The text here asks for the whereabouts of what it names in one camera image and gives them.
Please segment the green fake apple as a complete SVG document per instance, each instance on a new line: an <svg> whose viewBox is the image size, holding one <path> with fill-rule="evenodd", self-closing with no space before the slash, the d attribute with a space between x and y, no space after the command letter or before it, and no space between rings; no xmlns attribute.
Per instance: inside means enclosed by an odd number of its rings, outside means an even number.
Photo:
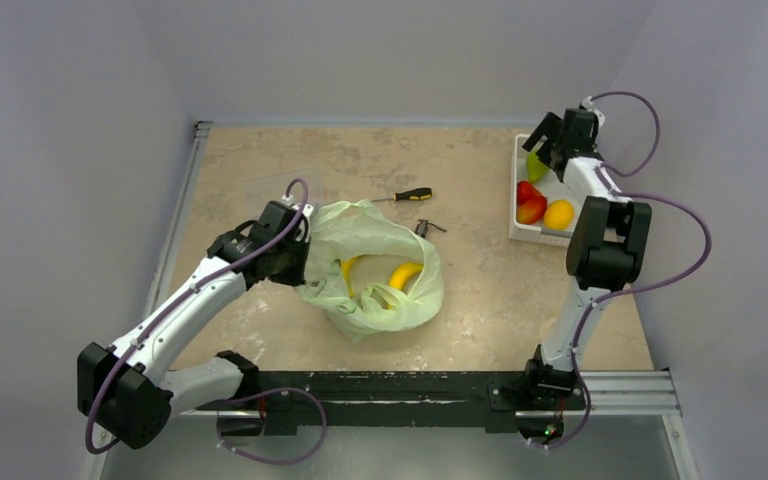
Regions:
<svg viewBox="0 0 768 480"><path fill-rule="evenodd" d="M550 168L540 160L536 151L528 153L525 167L527 181L532 185L538 184L550 172Z"/></svg>

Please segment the red fake fruit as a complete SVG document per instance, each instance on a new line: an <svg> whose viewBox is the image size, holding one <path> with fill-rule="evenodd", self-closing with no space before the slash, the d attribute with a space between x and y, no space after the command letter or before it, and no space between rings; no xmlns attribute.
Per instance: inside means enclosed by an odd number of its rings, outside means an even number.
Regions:
<svg viewBox="0 0 768 480"><path fill-rule="evenodd" d="M517 206L515 220L519 224L534 225L543 219L547 207L548 201L544 196L533 198Z"/></svg>

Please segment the yellow fake lemon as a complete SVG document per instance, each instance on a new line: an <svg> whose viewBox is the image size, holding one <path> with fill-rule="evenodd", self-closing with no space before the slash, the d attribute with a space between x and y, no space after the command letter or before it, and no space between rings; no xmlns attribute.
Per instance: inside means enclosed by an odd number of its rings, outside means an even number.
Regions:
<svg viewBox="0 0 768 480"><path fill-rule="evenodd" d="M547 206L542 221L548 229L563 231L569 228L574 219L574 206L567 200L557 200Z"/></svg>

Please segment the green plastic bag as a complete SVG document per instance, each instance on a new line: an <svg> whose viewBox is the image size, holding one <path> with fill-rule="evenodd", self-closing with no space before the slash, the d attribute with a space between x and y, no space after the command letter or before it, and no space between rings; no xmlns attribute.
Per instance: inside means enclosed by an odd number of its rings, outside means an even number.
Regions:
<svg viewBox="0 0 768 480"><path fill-rule="evenodd" d="M356 292L350 298L340 261L362 255L352 267ZM422 272L403 290L392 288L392 272L406 262ZM307 304L321 309L350 340L417 328L441 310L443 262L435 245L388 219L368 200L338 201L314 214L306 283L295 289Z"/></svg>

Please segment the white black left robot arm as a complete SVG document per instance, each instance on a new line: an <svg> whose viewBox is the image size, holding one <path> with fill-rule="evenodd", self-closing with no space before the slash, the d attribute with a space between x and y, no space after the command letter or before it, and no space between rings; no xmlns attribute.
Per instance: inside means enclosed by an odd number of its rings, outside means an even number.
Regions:
<svg viewBox="0 0 768 480"><path fill-rule="evenodd" d="M257 399L258 368L226 350L181 370L171 365L226 306L255 284L304 284L311 204L271 201L257 220L219 235L178 290L108 346L88 344L77 358L77 406L90 427L140 449L183 412L226 401L244 409Z"/></svg>

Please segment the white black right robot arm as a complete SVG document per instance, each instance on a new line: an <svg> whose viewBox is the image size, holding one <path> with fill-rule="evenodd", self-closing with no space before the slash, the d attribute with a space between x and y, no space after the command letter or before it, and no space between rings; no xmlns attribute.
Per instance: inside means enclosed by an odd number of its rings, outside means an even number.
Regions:
<svg viewBox="0 0 768 480"><path fill-rule="evenodd" d="M599 116L583 107L547 113L524 143L579 203L566 251L570 291L546 339L527 362L521 392L536 407L579 388L584 348L609 302L643 265L652 209L624 195L597 151Z"/></svg>

